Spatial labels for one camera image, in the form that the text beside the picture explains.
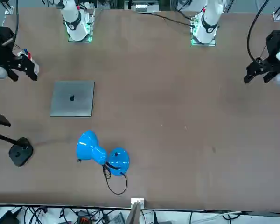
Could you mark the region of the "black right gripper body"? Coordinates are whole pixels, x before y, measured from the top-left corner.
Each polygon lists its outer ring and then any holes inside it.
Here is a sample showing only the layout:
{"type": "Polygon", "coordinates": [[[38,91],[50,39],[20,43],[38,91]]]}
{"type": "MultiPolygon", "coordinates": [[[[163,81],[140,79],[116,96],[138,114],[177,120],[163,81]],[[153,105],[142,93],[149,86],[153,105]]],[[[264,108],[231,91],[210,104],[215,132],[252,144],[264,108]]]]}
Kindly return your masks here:
{"type": "Polygon", "coordinates": [[[17,56],[13,53],[14,33],[8,27],[0,26],[0,67],[17,69],[17,56]]]}

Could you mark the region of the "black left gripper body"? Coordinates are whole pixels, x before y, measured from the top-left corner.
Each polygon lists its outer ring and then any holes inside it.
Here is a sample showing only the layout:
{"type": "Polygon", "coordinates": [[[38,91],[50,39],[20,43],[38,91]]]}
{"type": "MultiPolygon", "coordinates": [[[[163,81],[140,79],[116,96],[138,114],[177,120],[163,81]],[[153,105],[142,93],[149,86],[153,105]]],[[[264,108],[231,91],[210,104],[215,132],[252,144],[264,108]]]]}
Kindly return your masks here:
{"type": "Polygon", "coordinates": [[[273,30],[266,38],[267,61],[280,61],[280,30],[273,30]]]}

